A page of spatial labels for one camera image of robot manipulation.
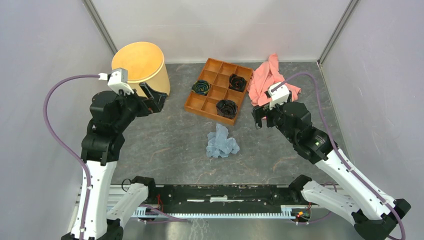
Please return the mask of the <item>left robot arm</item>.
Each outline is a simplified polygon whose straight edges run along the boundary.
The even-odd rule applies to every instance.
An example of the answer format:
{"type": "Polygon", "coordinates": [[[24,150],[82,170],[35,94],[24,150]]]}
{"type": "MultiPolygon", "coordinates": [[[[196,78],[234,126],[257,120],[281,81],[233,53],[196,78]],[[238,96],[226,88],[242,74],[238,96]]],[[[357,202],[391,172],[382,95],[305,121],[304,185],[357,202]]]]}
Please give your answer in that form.
{"type": "Polygon", "coordinates": [[[107,209],[112,176],[125,142],[123,132],[135,118],[161,112],[168,97],[146,83],[140,87],[145,96],[106,90],[92,97],[92,118],[81,142],[80,155],[89,170],[83,183],[90,180],[90,195],[81,195],[76,221],[71,231],[62,236],[63,240],[121,240],[126,223],[139,205],[156,200],[154,179],[136,176],[123,197],[107,209]]]}

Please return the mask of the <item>tan cylindrical trash bin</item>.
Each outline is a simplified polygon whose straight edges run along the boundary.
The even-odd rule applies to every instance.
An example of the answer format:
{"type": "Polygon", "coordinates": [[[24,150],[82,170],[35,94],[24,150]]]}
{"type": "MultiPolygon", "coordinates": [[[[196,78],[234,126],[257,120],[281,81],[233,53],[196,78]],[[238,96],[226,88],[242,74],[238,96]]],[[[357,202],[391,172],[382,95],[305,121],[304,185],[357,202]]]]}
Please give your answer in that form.
{"type": "Polygon", "coordinates": [[[128,84],[141,97],[146,95],[141,89],[141,83],[146,83],[156,92],[170,94],[165,57],[154,43],[139,41],[124,46],[113,56],[111,68],[127,70],[128,84]]]}

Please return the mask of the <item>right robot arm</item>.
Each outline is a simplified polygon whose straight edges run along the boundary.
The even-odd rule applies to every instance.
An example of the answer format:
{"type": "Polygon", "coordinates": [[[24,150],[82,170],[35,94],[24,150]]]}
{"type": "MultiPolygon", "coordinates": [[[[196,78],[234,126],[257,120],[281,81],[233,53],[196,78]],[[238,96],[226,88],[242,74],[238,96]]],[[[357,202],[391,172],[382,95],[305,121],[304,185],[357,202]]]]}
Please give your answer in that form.
{"type": "Polygon", "coordinates": [[[402,218],[411,209],[403,198],[386,194],[348,160],[331,135],[313,126],[311,113],[303,103],[287,102],[252,109],[257,128],[266,118],[267,127],[277,128],[292,144],[299,156],[330,176],[348,195],[342,195],[320,185],[310,177],[300,175],[291,184],[289,199],[295,204],[304,201],[317,204],[345,219],[365,240],[391,238],[400,228],[406,238],[402,218]]]}

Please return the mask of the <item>light blue plastic trash bag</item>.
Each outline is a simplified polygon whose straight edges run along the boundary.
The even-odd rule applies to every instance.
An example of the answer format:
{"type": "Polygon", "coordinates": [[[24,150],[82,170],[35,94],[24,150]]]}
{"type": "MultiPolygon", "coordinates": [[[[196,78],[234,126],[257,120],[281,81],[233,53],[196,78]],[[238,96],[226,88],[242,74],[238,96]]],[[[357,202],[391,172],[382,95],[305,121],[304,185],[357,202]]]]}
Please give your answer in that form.
{"type": "Polygon", "coordinates": [[[230,154],[237,154],[240,147],[233,137],[228,137],[228,129],[217,123],[215,132],[207,134],[206,156],[208,158],[227,158],[230,154]]]}

